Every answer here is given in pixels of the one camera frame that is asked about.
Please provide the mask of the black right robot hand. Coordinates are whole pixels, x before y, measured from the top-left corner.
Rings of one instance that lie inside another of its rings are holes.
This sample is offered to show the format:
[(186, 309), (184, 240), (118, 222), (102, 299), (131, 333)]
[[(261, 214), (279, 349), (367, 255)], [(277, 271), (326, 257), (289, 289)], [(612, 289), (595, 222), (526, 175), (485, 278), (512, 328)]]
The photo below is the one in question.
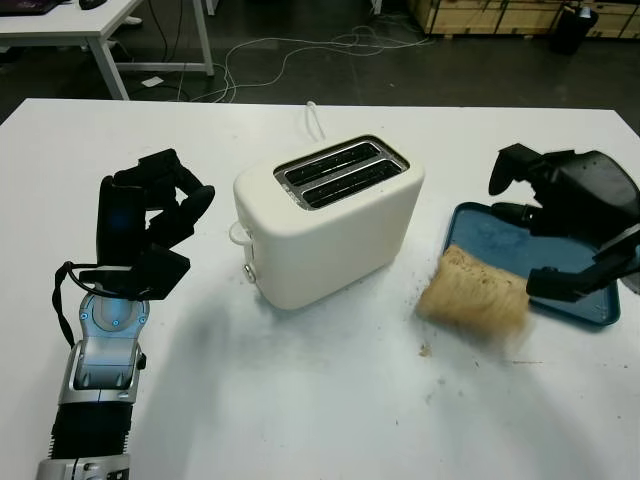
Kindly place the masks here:
[(498, 202), (491, 211), (533, 236), (570, 237), (596, 248), (639, 223), (639, 188), (611, 157), (596, 150), (538, 153), (520, 143), (499, 151), (488, 192), (527, 182), (537, 206)]

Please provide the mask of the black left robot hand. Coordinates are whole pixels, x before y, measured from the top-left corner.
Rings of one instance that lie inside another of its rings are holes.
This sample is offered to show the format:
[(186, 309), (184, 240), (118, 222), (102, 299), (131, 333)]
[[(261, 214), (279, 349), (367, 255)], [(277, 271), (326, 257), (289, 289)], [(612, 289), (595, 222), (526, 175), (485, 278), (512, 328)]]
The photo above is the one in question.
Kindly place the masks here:
[(170, 249), (194, 234), (195, 224), (215, 197), (166, 149), (100, 185), (96, 256), (100, 266), (131, 267), (151, 246)]

